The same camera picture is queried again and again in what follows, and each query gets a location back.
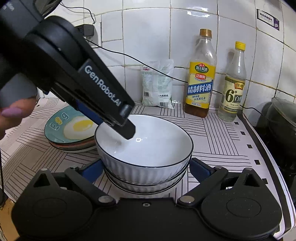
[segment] tile wall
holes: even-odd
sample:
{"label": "tile wall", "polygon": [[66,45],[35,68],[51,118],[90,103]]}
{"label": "tile wall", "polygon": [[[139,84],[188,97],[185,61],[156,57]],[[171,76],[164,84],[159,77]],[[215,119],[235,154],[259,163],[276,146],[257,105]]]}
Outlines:
{"label": "tile wall", "polygon": [[[284,0],[63,0],[68,7],[89,8],[95,14],[95,36],[104,48],[143,62],[174,59],[174,76],[187,80],[190,56],[200,28],[212,30],[218,64],[214,89],[223,91],[226,67],[235,41],[246,43],[247,84],[243,104],[264,111],[274,96],[296,101],[296,13]],[[260,9],[279,20],[279,30],[257,19]],[[58,6],[52,13],[77,26],[92,23],[87,10]],[[142,100],[140,64],[92,45],[135,101]],[[173,99],[184,100],[186,84],[174,80]],[[211,106],[221,95],[213,92]],[[252,125],[260,115],[244,110]]]}

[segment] red logo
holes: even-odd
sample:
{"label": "red logo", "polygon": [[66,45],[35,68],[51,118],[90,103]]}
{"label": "red logo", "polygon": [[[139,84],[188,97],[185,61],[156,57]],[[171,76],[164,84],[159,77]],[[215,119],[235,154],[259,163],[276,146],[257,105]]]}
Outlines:
{"label": "red logo", "polygon": [[205,74],[195,74],[195,78],[199,80],[205,80],[207,76]]}

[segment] teal plate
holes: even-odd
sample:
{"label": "teal plate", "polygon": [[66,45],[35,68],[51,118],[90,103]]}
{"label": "teal plate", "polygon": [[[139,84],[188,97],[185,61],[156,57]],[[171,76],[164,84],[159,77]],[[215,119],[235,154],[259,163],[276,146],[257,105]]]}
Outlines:
{"label": "teal plate", "polygon": [[81,112],[67,106],[47,121],[44,134],[54,143],[74,143],[93,137],[97,126]]}

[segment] vinegar bottle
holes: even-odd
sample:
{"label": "vinegar bottle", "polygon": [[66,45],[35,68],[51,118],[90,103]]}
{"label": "vinegar bottle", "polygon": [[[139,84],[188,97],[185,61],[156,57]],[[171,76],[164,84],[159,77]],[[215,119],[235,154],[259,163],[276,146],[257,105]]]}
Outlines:
{"label": "vinegar bottle", "polygon": [[200,40],[190,60],[187,98],[184,111],[206,117],[210,107],[217,56],[211,43],[212,31],[200,30]]}
{"label": "vinegar bottle", "polygon": [[247,77],[246,67],[244,65],[245,49],[246,45],[244,43],[235,42],[234,57],[225,77],[225,87],[218,116],[227,122],[234,121],[242,100],[242,93]]}

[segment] plastic bag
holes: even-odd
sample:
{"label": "plastic bag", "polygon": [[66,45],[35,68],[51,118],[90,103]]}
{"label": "plastic bag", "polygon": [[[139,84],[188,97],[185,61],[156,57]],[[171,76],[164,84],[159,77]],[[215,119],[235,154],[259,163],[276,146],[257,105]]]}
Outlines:
{"label": "plastic bag", "polygon": [[[173,59],[153,61],[149,65],[170,76],[174,71]],[[147,66],[141,67],[141,73],[143,77],[143,105],[174,109],[172,105],[172,78]]]}

